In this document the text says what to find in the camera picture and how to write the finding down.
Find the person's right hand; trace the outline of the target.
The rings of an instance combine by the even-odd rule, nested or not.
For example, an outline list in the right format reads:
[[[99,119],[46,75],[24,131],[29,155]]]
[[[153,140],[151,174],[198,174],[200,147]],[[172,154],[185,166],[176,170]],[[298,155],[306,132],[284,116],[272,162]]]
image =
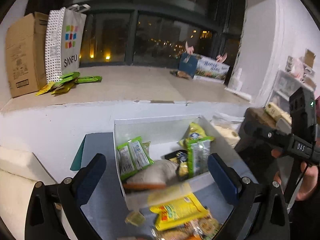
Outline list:
[[[296,195],[296,201],[303,201],[311,197],[315,192],[318,184],[318,167],[309,166],[306,162],[302,162],[300,169],[304,172],[300,189]]]

